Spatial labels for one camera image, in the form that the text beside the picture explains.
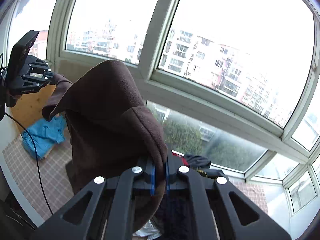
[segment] sky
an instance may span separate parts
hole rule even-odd
[[[9,32],[9,51],[28,30],[49,28],[56,0],[30,0]],[[147,30],[157,0],[76,0],[69,30],[96,28],[111,19]],[[30,19],[36,15],[37,20]],[[279,101],[294,108],[311,63],[313,16],[302,0],[180,0],[172,26],[250,54],[249,72],[266,73]]]

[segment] brown towel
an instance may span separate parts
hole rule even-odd
[[[156,196],[136,206],[134,231],[156,212],[165,189],[167,147],[162,126],[147,109],[128,70],[107,60],[73,85],[59,74],[57,87],[42,109],[50,121],[65,111],[71,134],[72,162],[66,166],[76,194],[96,176],[120,175],[140,156],[151,156],[156,167]]]

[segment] screw head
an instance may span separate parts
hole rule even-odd
[[[132,168],[133,173],[140,173],[142,171],[142,168],[139,166],[135,166]]]
[[[222,185],[227,183],[227,179],[225,177],[222,177],[222,176],[217,177],[216,180],[217,180],[217,182],[219,184],[222,184]]]
[[[179,167],[179,171],[182,172],[182,173],[187,173],[189,172],[189,168],[187,166],[180,166]]]
[[[96,184],[101,184],[101,183],[104,182],[104,178],[101,177],[101,176],[95,177],[95,178],[94,178],[94,182],[95,182]]]

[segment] blue cloth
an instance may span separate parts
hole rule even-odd
[[[42,118],[27,128],[35,141],[39,159],[43,159],[45,154],[55,143],[62,143],[66,139],[63,135],[65,127],[66,120],[60,115],[55,116],[50,122]],[[35,148],[30,136],[26,131],[24,131],[21,136],[24,149],[33,158],[36,158]]]

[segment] wooden panel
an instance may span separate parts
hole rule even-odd
[[[48,98],[52,95],[56,86],[47,85],[41,88],[40,92],[23,95],[15,107],[11,108],[12,116],[25,128],[29,127],[39,119],[43,118],[41,111]],[[23,128],[17,124],[20,132]]]

